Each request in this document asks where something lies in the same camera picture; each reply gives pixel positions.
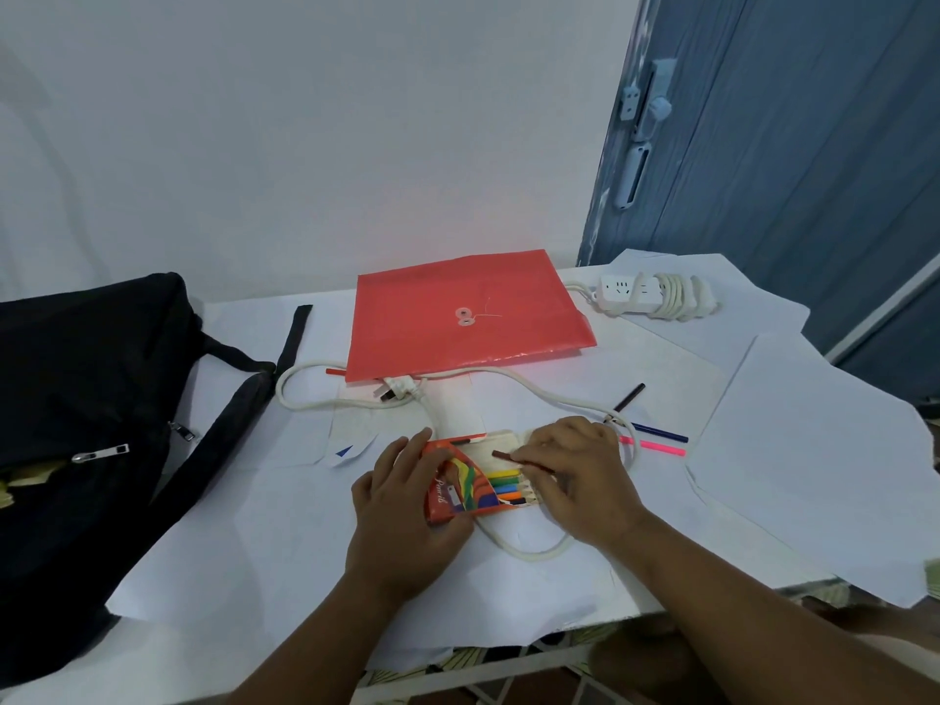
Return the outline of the person's right hand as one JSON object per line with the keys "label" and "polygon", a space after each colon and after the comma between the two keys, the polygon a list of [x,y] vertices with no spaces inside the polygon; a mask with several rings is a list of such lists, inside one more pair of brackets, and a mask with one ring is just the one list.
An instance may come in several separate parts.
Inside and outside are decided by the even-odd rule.
{"label": "person's right hand", "polygon": [[650,517],[610,426],[562,418],[535,429],[510,458],[560,526],[609,556],[622,558]]}

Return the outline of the brown coloured pencil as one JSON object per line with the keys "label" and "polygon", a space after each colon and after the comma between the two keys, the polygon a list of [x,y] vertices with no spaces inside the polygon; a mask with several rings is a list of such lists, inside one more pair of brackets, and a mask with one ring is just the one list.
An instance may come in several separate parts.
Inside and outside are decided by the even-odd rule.
{"label": "brown coloured pencil", "polygon": [[551,475],[555,475],[555,471],[552,470],[551,468],[548,468],[548,467],[546,467],[546,466],[544,466],[544,465],[541,465],[541,464],[539,464],[539,463],[536,463],[536,462],[529,462],[529,461],[517,460],[516,458],[514,458],[514,457],[513,457],[510,453],[508,453],[508,452],[499,451],[499,450],[493,450],[493,451],[492,451],[492,457],[495,458],[495,459],[497,459],[497,460],[503,461],[503,462],[510,462],[510,463],[512,463],[512,464],[514,464],[514,465],[518,465],[518,466],[520,466],[520,467],[523,466],[523,465],[532,466],[533,468],[536,468],[536,469],[541,470],[543,473],[548,473],[548,474],[551,474]]}

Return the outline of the orange coloured pencil box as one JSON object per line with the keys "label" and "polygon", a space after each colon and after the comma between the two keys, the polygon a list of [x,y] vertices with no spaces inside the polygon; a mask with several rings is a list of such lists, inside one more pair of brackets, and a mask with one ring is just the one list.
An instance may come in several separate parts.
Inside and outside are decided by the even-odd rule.
{"label": "orange coloured pencil box", "polygon": [[500,502],[487,473],[501,470],[521,470],[517,465],[492,457],[493,450],[512,453],[523,443],[523,434],[500,430],[485,434],[431,440],[423,454],[447,450],[449,459],[439,467],[425,497],[425,517],[431,526],[444,525],[461,513],[474,517],[488,516],[512,509],[522,509],[539,503],[531,482],[522,473],[525,486],[524,504]]}

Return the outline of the person's left forearm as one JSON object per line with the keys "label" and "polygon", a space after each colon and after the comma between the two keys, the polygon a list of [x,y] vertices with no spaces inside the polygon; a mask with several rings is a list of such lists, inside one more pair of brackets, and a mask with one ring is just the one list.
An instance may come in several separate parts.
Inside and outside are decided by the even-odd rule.
{"label": "person's left forearm", "polygon": [[403,605],[440,568],[348,569],[317,609],[226,705],[350,705],[359,677]]}

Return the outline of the person's right forearm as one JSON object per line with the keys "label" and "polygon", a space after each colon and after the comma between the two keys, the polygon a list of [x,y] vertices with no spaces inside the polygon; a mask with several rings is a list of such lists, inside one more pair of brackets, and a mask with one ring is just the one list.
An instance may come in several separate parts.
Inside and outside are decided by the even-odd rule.
{"label": "person's right forearm", "polygon": [[610,554],[664,606],[734,705],[940,705],[940,682],[871,648],[648,511]]}

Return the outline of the paper scrap with blue triangle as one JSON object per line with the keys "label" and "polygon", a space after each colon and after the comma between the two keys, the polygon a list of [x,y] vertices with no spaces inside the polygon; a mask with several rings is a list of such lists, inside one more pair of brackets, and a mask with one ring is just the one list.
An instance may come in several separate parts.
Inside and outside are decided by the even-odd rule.
{"label": "paper scrap with blue triangle", "polygon": [[372,444],[377,434],[370,412],[335,412],[321,463],[332,468],[355,459]]}

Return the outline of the black coloured pencil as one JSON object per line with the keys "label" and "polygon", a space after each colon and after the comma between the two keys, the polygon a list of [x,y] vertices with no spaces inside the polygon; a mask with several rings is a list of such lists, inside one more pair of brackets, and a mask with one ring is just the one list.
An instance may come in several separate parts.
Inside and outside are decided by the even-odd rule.
{"label": "black coloured pencil", "polygon": [[624,417],[624,409],[626,409],[638,396],[640,396],[645,389],[646,384],[644,382],[636,385],[632,390],[630,390],[627,396],[616,403],[611,412],[605,414],[603,423],[605,425],[625,426],[626,422],[628,421]]}

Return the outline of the pink coloured pencil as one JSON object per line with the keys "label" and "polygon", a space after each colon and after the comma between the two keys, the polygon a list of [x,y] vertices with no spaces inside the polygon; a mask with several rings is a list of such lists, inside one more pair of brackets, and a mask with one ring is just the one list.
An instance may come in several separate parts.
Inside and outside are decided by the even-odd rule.
{"label": "pink coloured pencil", "polygon": [[[627,435],[620,435],[618,439],[623,445],[633,446],[635,444],[634,439],[631,437],[628,437]],[[677,446],[670,446],[670,445],[665,445],[662,443],[657,443],[657,442],[652,442],[652,441],[647,441],[647,440],[640,440],[639,445],[641,446],[641,449],[643,450],[652,450],[655,452],[673,455],[676,457],[684,458],[687,455],[686,449],[677,447]]]}

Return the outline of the white paper table cover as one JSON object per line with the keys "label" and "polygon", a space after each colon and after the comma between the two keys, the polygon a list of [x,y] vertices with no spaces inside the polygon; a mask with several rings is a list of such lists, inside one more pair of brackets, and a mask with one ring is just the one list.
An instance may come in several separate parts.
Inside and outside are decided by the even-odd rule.
{"label": "white paper table cover", "polygon": [[[346,362],[352,330],[351,290],[207,305],[206,331],[260,357],[277,353],[298,305],[312,304],[297,363]],[[629,380],[628,339],[655,346],[643,330],[615,329],[614,348],[511,365],[543,390],[613,405]],[[561,417],[511,378],[492,374],[429,386],[455,435],[476,428],[526,430]],[[250,643],[261,655],[280,644],[333,588],[354,529],[350,487],[393,438],[428,425],[419,406],[366,411],[378,434],[353,460],[321,463],[333,414],[292,413],[273,401],[234,464],[182,521],[171,527],[109,605],[122,616]],[[796,588],[831,577],[752,523],[699,497],[680,458],[642,456],[634,480],[646,504],[720,557],[772,588]],[[562,531],[538,507],[495,515],[484,524],[517,549],[548,550]],[[449,647],[523,645],[570,627],[620,620],[658,604],[635,580],[592,547],[576,543],[560,556],[531,563],[506,554],[476,531],[446,573],[403,611],[375,663],[424,657]]]}

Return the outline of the large white paper sheet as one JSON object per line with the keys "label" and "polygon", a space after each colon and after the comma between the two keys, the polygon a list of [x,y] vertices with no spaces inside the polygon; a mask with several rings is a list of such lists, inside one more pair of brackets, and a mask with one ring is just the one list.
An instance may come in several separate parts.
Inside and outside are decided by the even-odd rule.
{"label": "large white paper sheet", "polygon": [[927,597],[940,474],[909,403],[796,334],[757,335],[687,462],[696,486],[879,599]]}

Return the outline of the black backpack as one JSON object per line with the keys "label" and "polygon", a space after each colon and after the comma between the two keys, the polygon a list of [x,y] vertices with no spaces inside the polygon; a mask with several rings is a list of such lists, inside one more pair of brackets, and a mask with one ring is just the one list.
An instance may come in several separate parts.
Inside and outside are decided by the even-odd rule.
{"label": "black backpack", "polygon": [[0,689],[113,627],[106,602],[226,468],[311,311],[272,363],[206,334],[173,272],[0,303],[0,470],[68,461],[0,509]]}

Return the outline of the white door latch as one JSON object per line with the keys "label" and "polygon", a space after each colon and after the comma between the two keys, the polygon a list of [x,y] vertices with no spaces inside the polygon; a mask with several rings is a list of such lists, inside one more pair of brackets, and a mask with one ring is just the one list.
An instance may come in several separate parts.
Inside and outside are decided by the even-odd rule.
{"label": "white door latch", "polygon": [[670,88],[677,65],[677,58],[653,60],[644,86],[632,82],[621,91],[619,119],[629,123],[630,133],[614,201],[620,212],[635,203],[653,141],[660,126],[672,115]]}

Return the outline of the yellow paper in backpack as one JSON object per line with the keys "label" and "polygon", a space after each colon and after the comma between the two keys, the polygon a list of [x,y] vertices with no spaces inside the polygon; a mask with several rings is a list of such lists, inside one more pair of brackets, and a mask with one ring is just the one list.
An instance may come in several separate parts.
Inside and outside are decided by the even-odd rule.
{"label": "yellow paper in backpack", "polygon": [[14,504],[12,490],[45,484],[54,472],[67,464],[66,460],[55,460],[0,470],[0,509]]}

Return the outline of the blue door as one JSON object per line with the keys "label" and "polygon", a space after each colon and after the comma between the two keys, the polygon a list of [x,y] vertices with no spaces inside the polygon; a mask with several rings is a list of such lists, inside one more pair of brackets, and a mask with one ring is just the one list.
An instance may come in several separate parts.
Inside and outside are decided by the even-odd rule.
{"label": "blue door", "polygon": [[[677,58],[634,204],[626,85]],[[577,264],[719,253],[831,362],[940,410],[940,0],[640,0]]]}

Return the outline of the white table frame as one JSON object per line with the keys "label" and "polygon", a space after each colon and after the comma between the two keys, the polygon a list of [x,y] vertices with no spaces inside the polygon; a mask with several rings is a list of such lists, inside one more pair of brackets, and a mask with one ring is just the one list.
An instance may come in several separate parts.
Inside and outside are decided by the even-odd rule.
{"label": "white table frame", "polygon": [[580,643],[566,649],[536,652],[514,659],[480,663],[434,673],[421,673],[413,677],[365,685],[355,689],[350,705],[375,705],[482,682],[506,680],[559,667],[574,666],[587,661],[592,646],[592,643]]}

